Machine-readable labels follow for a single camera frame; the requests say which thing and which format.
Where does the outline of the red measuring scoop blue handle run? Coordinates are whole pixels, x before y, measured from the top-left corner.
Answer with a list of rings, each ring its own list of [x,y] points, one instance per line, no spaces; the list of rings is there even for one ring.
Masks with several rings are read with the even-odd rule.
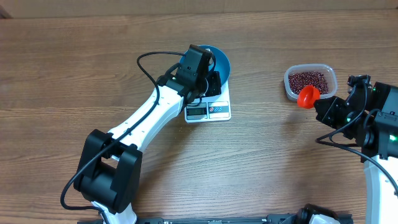
[[[304,87],[297,98],[297,104],[301,108],[311,109],[314,103],[320,99],[320,91],[312,85]]]

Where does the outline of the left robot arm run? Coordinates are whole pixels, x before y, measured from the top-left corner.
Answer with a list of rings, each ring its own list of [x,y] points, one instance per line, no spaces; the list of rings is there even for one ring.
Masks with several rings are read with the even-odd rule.
[[[159,131],[183,113],[188,123],[227,121],[231,117],[228,78],[231,64],[210,45],[191,45],[179,62],[158,79],[154,91],[127,120],[107,133],[93,130],[85,140],[76,174],[60,196],[74,187],[98,211],[99,223],[137,223],[132,200],[139,187],[143,152]]]

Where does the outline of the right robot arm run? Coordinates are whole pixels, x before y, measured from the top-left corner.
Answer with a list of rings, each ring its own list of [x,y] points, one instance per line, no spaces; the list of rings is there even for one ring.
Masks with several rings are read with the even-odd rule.
[[[397,223],[397,87],[348,78],[347,99],[315,100],[316,119],[333,128],[316,142],[361,158],[366,179],[366,223]]]

